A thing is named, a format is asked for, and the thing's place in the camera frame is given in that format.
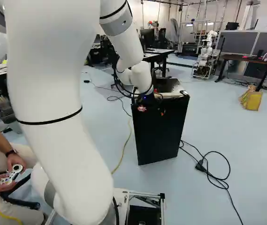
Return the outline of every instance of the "yellow cable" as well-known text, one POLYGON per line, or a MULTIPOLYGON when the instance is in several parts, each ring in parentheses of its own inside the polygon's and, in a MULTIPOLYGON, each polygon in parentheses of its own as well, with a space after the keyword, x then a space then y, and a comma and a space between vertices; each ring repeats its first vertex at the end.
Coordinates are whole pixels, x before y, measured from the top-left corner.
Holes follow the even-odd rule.
POLYGON ((9 217, 9 216, 6 216, 4 215, 1 211, 0 211, 0 216, 5 218, 5 219, 12 219, 12 220, 15 220, 19 225, 23 225, 23 223, 21 222, 21 220, 17 219, 17 218, 14 218, 14 217, 9 217))
POLYGON ((122 150, 122 157, 121 157, 121 159, 120 159, 118 165, 117 165, 117 166, 115 167, 115 169, 111 172, 111 174, 114 174, 115 171, 117 171, 117 169, 119 169, 119 167, 120 167, 120 165, 121 165, 121 163, 122 163, 122 161, 123 161, 125 147, 126 147, 128 141, 129 141, 129 139, 130 139, 130 137, 131 137, 131 134, 132 134, 132 127, 131 127, 131 125, 130 125, 130 121, 131 121, 131 117, 130 117, 129 120, 128 120, 128 126, 130 127, 130 134, 129 134, 129 136, 128 136, 128 138, 127 138, 125 144, 124 144, 124 147, 123 147, 123 150, 122 150))

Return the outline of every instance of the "table leg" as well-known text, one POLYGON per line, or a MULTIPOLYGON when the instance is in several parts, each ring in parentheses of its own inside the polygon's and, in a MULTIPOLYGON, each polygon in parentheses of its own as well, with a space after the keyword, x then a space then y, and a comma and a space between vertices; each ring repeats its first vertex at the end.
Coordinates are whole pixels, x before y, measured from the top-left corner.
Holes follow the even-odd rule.
POLYGON ((162 64, 162 77, 166 77, 166 70, 167 70, 167 57, 164 57, 162 64))
POLYGON ((264 74, 264 76, 263 76, 263 79, 261 79, 261 82, 259 83, 259 85, 257 86, 257 88, 256 88, 255 91, 260 91, 260 89, 261 89, 261 87, 263 86, 263 83, 264 83, 266 77, 267 77, 267 69, 266 69, 266 71, 265 71, 265 74, 264 74))
POLYGON ((219 74, 219 77, 217 80, 215 80, 215 82, 219 82, 221 80, 223 80, 224 76, 223 76, 223 72, 224 72, 224 69, 225 69, 225 66, 226 66, 226 63, 227 63, 228 60, 224 60, 223 61, 223 64, 222 64, 222 68, 221 68, 221 71, 220 71, 220 74, 219 74))
POLYGON ((154 61, 152 60, 151 61, 151 73, 152 73, 152 70, 154 69, 154 61))

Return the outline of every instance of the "power adapter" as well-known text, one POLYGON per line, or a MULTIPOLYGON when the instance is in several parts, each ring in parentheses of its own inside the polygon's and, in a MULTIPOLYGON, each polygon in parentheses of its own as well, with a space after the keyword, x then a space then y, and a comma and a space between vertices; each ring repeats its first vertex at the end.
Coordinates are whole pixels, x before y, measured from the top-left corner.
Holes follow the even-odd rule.
POLYGON ((201 171, 201 172, 207 173, 206 168, 204 168, 204 166, 203 166, 203 159, 200 160, 200 161, 197 163, 197 165, 195 166, 195 169, 196 169, 196 170, 199 170, 199 171, 201 171))

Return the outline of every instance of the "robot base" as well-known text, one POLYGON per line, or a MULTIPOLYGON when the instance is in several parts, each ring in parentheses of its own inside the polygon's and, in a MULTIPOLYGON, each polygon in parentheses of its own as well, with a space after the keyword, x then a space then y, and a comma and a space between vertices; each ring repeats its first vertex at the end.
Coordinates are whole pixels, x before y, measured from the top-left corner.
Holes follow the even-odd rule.
MULTIPOLYGON (((135 192, 115 188, 114 198, 118 205, 120 225, 165 225, 164 193, 135 192)), ((51 225, 55 216, 56 212, 52 210, 45 225, 51 225)), ((111 207, 100 225, 115 224, 115 211, 111 207)))

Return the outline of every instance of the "wristwatch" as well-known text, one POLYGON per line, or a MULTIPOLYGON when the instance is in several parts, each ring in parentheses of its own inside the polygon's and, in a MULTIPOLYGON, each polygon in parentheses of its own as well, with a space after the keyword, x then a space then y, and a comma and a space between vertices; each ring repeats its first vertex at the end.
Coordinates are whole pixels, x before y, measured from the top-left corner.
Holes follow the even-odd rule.
POLYGON ((15 149, 12 149, 11 151, 7 152, 5 156, 8 157, 10 154, 17 154, 17 151, 15 149))

